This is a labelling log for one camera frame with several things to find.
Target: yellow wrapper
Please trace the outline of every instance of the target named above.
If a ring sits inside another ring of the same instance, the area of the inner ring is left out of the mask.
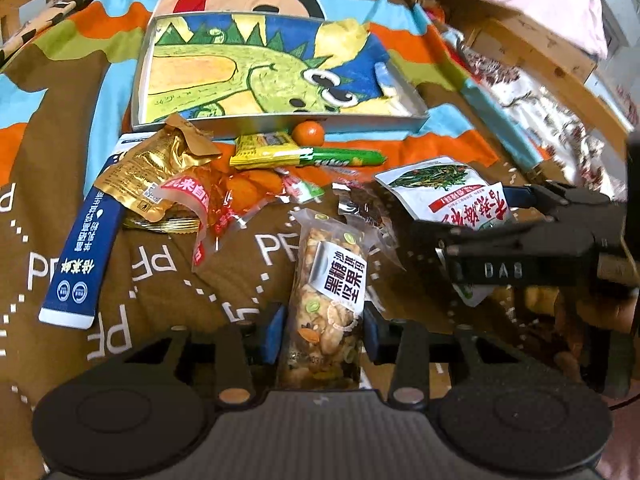
[[[108,167],[94,186],[149,222],[158,222],[174,204],[153,196],[163,182],[193,166],[220,156],[220,150],[199,129],[178,114],[147,140]]]
[[[243,135],[236,139],[236,154],[229,165],[239,170],[296,166],[300,147],[284,132]]]

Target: colorful bedsheet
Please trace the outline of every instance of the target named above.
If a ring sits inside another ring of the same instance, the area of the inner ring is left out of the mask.
[[[423,10],[405,0],[93,0],[41,30],[0,72],[0,378],[19,392],[27,411],[62,381],[172,325],[213,330],[289,297],[298,229],[290,206],[270,205],[197,275],[190,266],[191,235],[123,230],[94,327],[81,331],[38,322],[83,195],[118,136],[130,129],[134,72],[147,23],[155,12],[188,10],[261,10],[367,23],[429,105],[430,118],[417,134],[331,134],[330,146],[380,149],[388,157],[384,169],[449,155],[490,182],[522,184],[524,174],[542,166],[552,172],[548,176],[560,175],[451,60]],[[228,160],[232,145],[220,148]],[[329,183],[318,168],[300,174]],[[390,196],[386,200],[398,231],[405,232],[407,215]],[[312,205],[337,216],[330,192]],[[522,343],[518,324],[505,315],[510,291],[482,308],[462,308],[430,255],[405,248],[400,257],[407,271],[380,255],[370,265],[367,290],[390,315],[422,320],[436,331],[471,323]],[[33,457],[29,446],[9,442],[2,452]],[[7,463],[6,478],[35,478],[33,471],[42,466],[24,457]]]

